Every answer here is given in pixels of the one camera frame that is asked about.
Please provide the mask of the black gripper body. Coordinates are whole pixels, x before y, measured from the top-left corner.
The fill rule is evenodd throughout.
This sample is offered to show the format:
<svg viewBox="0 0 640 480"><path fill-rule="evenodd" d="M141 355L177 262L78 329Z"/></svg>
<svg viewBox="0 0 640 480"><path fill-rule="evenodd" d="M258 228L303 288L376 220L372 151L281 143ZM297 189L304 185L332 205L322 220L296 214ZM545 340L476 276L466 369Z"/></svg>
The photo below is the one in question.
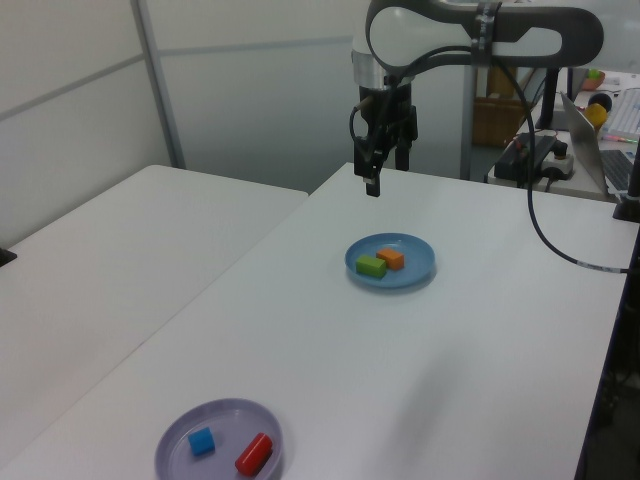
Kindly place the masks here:
<svg viewBox="0 0 640 480"><path fill-rule="evenodd" d="M413 105L412 85L405 84L395 90L376 90L359 87L360 103L356 111L366 122L368 137L375 142L376 150L396 147L399 122Z"/></svg>

